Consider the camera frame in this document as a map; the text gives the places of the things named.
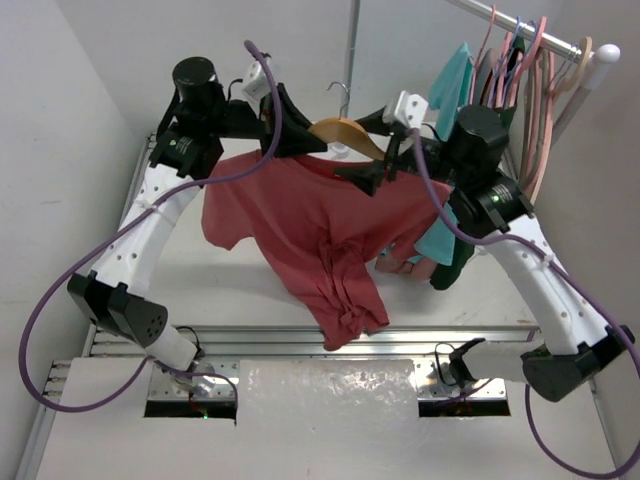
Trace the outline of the wooden clothes hanger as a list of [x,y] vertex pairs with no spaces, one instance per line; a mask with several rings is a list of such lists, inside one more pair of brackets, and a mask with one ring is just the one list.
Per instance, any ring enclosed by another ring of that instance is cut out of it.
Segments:
[[308,132],[326,144],[340,143],[371,160],[383,160],[385,153],[370,135],[360,124],[346,116],[350,101],[349,89],[344,83],[332,81],[326,90],[330,91],[334,86],[339,86],[343,93],[339,114],[313,123],[308,128]]

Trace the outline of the salmon red t-shirt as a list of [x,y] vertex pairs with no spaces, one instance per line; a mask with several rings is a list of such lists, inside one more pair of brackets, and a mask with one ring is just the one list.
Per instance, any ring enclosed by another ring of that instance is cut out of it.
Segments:
[[389,317],[366,265],[384,249],[406,261],[436,221],[436,201],[450,189],[401,173],[368,196],[338,178],[337,163],[308,155],[273,158],[258,171],[258,151],[219,162],[205,188],[201,225],[212,245],[233,249],[246,238],[287,291],[306,305],[337,350],[362,332],[386,327]]

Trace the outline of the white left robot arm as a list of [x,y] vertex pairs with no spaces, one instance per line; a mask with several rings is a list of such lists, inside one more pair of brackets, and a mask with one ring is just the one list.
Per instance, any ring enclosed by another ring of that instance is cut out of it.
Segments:
[[222,139],[260,141],[260,163],[297,140],[322,144],[304,133],[310,123],[275,73],[271,56],[259,54],[241,80],[243,99],[234,100],[209,59],[190,57],[174,67],[174,93],[130,208],[115,237],[93,254],[88,273],[75,273],[67,283],[96,327],[137,344],[169,369],[190,370],[198,349],[146,295],[178,220],[223,154]]

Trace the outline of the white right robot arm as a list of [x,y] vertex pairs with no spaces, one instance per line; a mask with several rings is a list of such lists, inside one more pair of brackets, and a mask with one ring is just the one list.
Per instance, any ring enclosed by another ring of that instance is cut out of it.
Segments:
[[399,172],[419,175],[427,191],[438,181],[454,190],[455,222],[445,224],[464,243],[483,247],[513,282],[541,333],[539,346],[477,338],[449,355],[447,380],[465,388],[484,378],[521,382],[542,398],[558,402],[595,377],[624,352],[637,361],[634,337],[618,326],[555,259],[533,206],[515,180],[499,170],[509,135],[500,114],[467,105],[449,137],[427,139],[420,127],[424,109],[387,106],[356,120],[366,133],[390,143],[367,167],[340,169],[339,176],[374,195]]

